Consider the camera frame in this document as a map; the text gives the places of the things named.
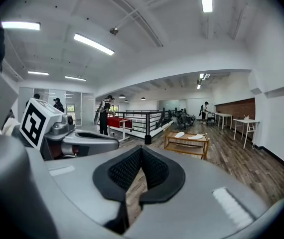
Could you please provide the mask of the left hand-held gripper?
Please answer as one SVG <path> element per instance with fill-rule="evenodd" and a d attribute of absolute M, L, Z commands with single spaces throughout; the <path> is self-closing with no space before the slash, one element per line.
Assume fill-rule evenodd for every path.
<path fill-rule="evenodd" d="M 90 156 L 117 150 L 114 137 L 92 131 L 76 131 L 73 118 L 46 101 L 31 98 L 24 110 L 19 132 L 44 160 Z"/>

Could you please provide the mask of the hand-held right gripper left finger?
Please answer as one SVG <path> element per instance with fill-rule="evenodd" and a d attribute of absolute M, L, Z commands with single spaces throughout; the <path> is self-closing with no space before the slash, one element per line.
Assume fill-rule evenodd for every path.
<path fill-rule="evenodd" d="M 46 161 L 65 196 L 94 223 L 123 235 L 129 215 L 126 193 L 141 168 L 141 146 Z"/>

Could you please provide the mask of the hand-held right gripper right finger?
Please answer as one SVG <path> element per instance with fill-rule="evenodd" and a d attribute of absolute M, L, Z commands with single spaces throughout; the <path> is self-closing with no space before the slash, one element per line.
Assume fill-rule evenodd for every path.
<path fill-rule="evenodd" d="M 258 239 L 284 208 L 272 206 L 218 166 L 157 148 L 177 162 L 185 182 L 169 201 L 145 205 L 128 239 Z"/>

